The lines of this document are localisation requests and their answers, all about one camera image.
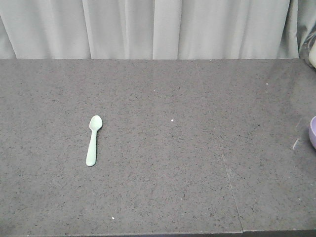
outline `white speck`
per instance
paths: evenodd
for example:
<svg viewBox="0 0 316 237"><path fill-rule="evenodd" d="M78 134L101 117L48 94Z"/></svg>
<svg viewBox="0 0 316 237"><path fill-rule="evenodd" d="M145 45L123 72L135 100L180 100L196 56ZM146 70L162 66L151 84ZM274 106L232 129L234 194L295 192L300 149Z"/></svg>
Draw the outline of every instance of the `white speck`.
<svg viewBox="0 0 316 237"><path fill-rule="evenodd" d="M292 147L292 150L295 150L295 146L296 146L296 144L298 143L299 140L300 140L299 138L296 139L296 141L294 142L294 145L293 145L293 147Z"/></svg>

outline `gray speckled countertop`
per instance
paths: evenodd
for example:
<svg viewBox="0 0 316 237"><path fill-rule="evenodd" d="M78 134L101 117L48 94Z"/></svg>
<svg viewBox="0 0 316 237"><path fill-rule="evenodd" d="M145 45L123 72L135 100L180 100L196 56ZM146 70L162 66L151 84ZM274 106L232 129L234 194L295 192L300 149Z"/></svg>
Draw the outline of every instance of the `gray speckled countertop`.
<svg viewBox="0 0 316 237"><path fill-rule="evenodd" d="M0 236L315 236L315 115L299 59L0 60Z"/></svg>

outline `granite countertop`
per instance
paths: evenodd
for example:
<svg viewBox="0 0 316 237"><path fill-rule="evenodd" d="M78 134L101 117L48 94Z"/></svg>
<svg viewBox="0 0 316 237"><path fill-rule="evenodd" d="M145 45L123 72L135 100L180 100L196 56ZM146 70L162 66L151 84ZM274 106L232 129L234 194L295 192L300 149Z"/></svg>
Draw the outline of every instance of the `granite countertop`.
<svg viewBox="0 0 316 237"><path fill-rule="evenodd" d="M315 115L299 59L0 60L0 236L315 236Z"/></svg>

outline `plastic spoon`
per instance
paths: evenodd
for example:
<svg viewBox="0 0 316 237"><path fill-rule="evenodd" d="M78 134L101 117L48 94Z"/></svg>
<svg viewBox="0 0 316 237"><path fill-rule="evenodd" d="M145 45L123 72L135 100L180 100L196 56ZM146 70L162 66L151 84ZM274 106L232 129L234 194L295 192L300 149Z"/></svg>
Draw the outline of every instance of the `plastic spoon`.
<svg viewBox="0 0 316 237"><path fill-rule="evenodd" d="M100 116L95 115L92 117L89 127L92 131L85 164L94 166L97 161L97 131L102 127L102 119Z"/></svg>

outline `spoon bowl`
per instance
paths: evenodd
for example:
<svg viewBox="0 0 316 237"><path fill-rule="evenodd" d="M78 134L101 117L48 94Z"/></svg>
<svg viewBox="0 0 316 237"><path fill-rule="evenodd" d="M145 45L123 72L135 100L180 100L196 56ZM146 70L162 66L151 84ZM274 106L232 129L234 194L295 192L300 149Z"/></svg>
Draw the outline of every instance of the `spoon bowl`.
<svg viewBox="0 0 316 237"><path fill-rule="evenodd" d="M316 149L316 116L312 118L310 123L310 140Z"/></svg>
<svg viewBox="0 0 316 237"><path fill-rule="evenodd" d="M92 117L89 127L91 131L97 131L102 127L102 119L100 116L95 115Z"/></svg>

